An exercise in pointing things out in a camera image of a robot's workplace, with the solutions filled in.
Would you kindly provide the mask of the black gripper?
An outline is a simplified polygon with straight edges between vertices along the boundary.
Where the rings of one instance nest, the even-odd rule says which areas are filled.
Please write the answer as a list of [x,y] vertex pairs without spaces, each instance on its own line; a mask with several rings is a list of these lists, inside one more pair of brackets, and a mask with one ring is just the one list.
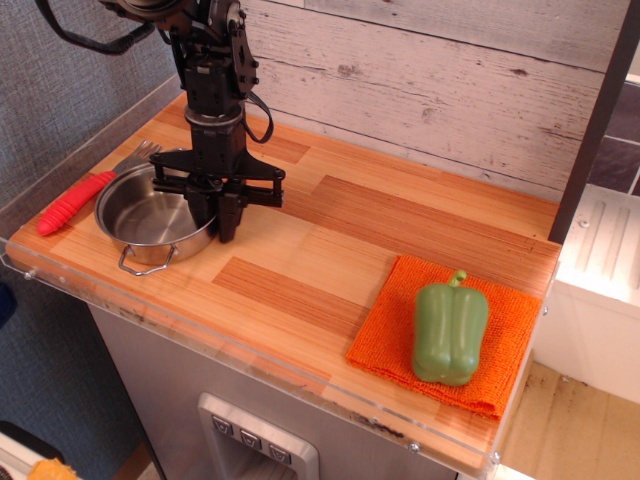
[[229,243],[248,204],[280,207],[285,172],[247,150],[243,122],[222,127],[191,126],[190,150],[151,156],[154,189],[180,194],[197,226],[218,216],[221,243]]

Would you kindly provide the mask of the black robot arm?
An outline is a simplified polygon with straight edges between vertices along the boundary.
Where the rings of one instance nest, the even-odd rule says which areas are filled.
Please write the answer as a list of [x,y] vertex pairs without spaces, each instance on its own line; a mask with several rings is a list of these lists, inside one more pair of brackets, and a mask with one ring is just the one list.
[[219,239],[230,242],[250,204],[280,207],[285,172],[254,158],[247,142],[256,135],[245,104],[264,102],[253,93],[258,61],[237,1],[107,1],[117,15],[146,22],[172,48],[182,89],[191,147],[151,157],[156,190],[179,194],[197,224],[215,220]]

